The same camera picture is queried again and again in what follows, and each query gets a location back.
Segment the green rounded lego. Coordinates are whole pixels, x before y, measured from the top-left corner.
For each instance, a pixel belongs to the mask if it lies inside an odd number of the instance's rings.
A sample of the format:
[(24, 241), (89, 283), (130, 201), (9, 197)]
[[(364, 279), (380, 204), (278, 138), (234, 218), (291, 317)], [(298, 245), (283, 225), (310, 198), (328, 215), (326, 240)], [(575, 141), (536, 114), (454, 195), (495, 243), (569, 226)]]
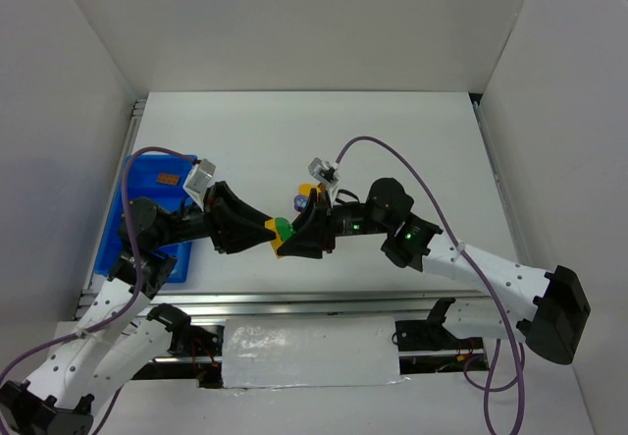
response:
[(275, 219), (275, 229), (283, 242), (287, 241), (294, 234), (293, 225), (288, 219), (283, 217)]

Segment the purple oval lego with print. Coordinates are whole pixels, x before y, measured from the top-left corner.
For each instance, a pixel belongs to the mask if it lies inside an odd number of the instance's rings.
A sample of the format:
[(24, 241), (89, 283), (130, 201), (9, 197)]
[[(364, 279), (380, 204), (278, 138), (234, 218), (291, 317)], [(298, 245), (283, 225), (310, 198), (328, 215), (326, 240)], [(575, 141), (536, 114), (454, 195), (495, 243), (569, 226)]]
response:
[(309, 199), (304, 195), (297, 195), (293, 199), (293, 207), (297, 212), (302, 212), (308, 204)]

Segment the yellow oval lego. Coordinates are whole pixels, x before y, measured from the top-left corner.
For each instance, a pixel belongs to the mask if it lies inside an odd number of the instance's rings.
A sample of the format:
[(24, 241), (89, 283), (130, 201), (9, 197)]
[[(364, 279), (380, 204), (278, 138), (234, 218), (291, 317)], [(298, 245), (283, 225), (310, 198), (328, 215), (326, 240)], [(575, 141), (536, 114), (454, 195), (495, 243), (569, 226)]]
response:
[(316, 191), (316, 194), (320, 193), (319, 186), (314, 184), (301, 184), (297, 192), (300, 196), (308, 198), (313, 190)]

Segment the brown lego plate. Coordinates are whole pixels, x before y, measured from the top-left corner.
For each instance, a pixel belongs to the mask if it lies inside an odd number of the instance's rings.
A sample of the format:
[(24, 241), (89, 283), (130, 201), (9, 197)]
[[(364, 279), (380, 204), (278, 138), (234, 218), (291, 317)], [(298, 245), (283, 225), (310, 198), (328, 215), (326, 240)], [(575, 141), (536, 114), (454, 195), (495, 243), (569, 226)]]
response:
[(175, 174), (159, 173), (156, 177), (156, 183), (159, 185), (176, 187), (180, 183), (181, 177)]

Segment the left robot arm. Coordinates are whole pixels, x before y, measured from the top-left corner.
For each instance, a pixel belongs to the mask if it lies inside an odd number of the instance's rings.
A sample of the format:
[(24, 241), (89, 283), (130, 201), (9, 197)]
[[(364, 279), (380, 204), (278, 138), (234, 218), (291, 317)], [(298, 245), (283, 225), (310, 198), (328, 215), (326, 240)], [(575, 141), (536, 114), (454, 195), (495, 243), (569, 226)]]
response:
[(241, 201), (224, 182), (176, 212), (148, 197), (123, 204), (123, 249), (72, 333), (36, 347), (51, 355), (22, 382), (4, 380), (4, 434), (86, 434), (95, 413), (153, 357), (189, 355), (211, 339), (181, 309), (151, 303), (177, 260), (162, 247), (209, 238), (236, 253), (272, 241), (270, 216)]

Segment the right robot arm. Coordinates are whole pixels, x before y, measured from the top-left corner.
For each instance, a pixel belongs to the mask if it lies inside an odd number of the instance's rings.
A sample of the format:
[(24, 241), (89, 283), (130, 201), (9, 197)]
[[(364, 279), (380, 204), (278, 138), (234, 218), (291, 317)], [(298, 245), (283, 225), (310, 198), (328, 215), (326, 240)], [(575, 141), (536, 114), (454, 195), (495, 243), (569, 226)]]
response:
[(293, 221), (275, 219), (266, 226), (276, 231), (279, 257), (320, 259), (340, 237), (383, 234), (381, 250), (395, 266), (449, 278), (493, 298), (493, 309), (483, 312), (468, 302), (440, 300), (431, 318), (446, 335), (514, 338), (550, 362), (570, 364), (591, 314), (576, 272), (528, 267), (455, 242), (413, 214), (413, 203), (401, 183), (382, 178), (363, 202), (331, 205), (312, 190)]

